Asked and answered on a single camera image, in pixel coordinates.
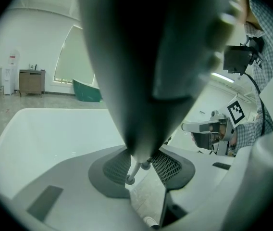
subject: gray floor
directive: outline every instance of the gray floor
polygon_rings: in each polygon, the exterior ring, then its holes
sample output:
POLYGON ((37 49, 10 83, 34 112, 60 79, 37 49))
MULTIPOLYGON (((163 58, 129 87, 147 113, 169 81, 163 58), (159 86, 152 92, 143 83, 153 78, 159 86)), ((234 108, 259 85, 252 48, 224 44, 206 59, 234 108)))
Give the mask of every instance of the gray floor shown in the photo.
MULTIPOLYGON (((45 94, 0 96, 0 135, 10 119, 24 108, 84 108, 102 109, 105 103, 85 103, 78 101, 74 96, 45 94)), ((131 191, 131 204, 138 214, 143 218, 150 216, 160 221, 162 205, 164 200, 164 186, 159 180, 153 167, 144 180, 131 191)))

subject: black cable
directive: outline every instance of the black cable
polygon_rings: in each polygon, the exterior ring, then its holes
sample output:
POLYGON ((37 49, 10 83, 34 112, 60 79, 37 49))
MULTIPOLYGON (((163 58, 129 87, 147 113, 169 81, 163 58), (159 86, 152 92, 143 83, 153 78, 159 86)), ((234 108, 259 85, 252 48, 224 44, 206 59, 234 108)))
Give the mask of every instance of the black cable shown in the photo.
MULTIPOLYGON (((248 76, 248 78, 252 81, 252 83, 254 84, 256 90, 257 90, 257 93, 258 93, 258 96, 260 95, 261 91, 258 87, 258 85, 256 84, 255 80, 250 76, 248 75, 247 73, 243 73, 244 75, 248 76)), ((265 105, 263 104, 262 100, 261 100, 261 110, 262 110, 262 129, 261 129, 261 135, 264 135, 265 133, 265 105)))

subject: ceiling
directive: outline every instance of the ceiling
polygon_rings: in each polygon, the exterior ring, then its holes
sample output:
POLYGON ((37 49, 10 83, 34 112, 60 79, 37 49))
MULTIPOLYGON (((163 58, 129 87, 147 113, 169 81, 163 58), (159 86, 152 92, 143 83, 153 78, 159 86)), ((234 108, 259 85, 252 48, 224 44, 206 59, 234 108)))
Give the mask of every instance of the ceiling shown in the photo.
MULTIPOLYGON (((33 9, 44 10, 52 13, 58 13, 64 16, 71 17, 80 21, 79 8, 77 0, 14 0, 8 9, 33 9)), ((244 27, 238 25, 233 33, 233 36, 229 39, 228 45, 239 45, 246 39, 244 27)), ((224 75, 233 79, 235 82, 230 83, 221 78, 211 76, 210 84, 219 86, 221 88, 231 90, 232 92, 238 92, 241 94, 241 99, 250 103, 255 101, 255 96, 251 91, 251 82, 247 76, 241 76, 238 74, 228 74, 223 70, 223 63, 215 70, 216 73, 224 75)))

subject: person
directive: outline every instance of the person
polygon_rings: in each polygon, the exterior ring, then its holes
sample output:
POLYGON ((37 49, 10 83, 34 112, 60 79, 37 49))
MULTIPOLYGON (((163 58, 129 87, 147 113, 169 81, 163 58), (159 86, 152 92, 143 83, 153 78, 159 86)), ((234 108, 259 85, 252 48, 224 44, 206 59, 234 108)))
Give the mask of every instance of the person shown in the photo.
MULTIPOLYGON (((252 65, 253 78, 260 91, 269 83, 273 77, 273 10, 264 0, 238 0, 243 12, 239 21, 244 24, 246 35, 249 37, 262 37, 264 47, 262 50, 261 68, 252 65)), ((238 150, 245 146, 252 146, 257 138, 261 136, 263 115, 261 100, 254 88, 258 117, 253 122, 238 125, 230 140, 229 152, 236 155, 238 150)), ((265 130, 264 134, 273 131, 273 121, 265 108, 265 130)), ((220 136, 225 135, 225 126, 220 127, 220 136)))

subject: window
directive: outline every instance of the window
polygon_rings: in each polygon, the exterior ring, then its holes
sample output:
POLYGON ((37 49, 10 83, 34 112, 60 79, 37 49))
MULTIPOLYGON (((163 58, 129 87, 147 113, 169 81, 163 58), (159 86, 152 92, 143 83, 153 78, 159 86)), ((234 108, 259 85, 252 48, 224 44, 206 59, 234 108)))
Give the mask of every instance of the window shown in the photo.
POLYGON ((63 44, 55 70, 54 82, 72 84, 72 79, 92 84, 92 70, 83 30, 73 26, 63 44))

